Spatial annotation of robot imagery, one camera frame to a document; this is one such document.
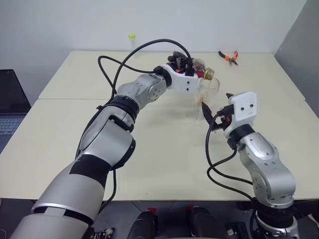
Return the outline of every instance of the table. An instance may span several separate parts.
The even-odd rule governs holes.
[[[107,55],[123,60],[129,52],[72,51],[40,94],[40,99],[109,99],[111,88],[101,73],[97,59]],[[132,57],[127,64],[142,70],[152,70],[165,64],[172,53],[142,52]],[[215,70],[215,77],[221,82],[217,99],[225,99],[226,93],[254,91],[261,100],[290,101],[305,98],[270,53],[239,53],[237,66],[230,66],[217,53],[192,53],[202,59],[207,67]],[[102,60],[110,79],[113,79],[118,63]],[[123,68],[118,86],[131,82],[140,73]]]
[[[0,155],[0,197],[38,199],[51,180],[74,160],[82,131],[105,100],[39,99]],[[117,171],[115,200],[245,200],[206,176],[204,139],[208,125],[194,122],[192,97],[167,91],[140,111],[135,152]],[[217,99],[212,111],[227,105]],[[254,129],[278,149],[296,178],[296,199],[319,198],[319,120],[303,100],[260,100]],[[211,158],[231,154],[222,132],[213,133]],[[249,179],[237,155],[220,166],[227,174]],[[253,194],[244,183],[214,176]],[[104,199],[113,190],[109,174]]]

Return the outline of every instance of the yellow cap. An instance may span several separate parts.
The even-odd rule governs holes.
[[[135,33],[131,32],[129,33],[129,39],[134,39],[135,38]]]

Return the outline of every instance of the pliers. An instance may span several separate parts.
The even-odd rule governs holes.
[[[231,63],[233,62],[236,66],[238,66],[236,59],[238,56],[238,52],[235,51],[234,56],[232,58],[230,58],[230,56],[225,56],[221,51],[218,52],[218,54],[224,58],[226,61],[229,61],[229,64],[231,65]]]

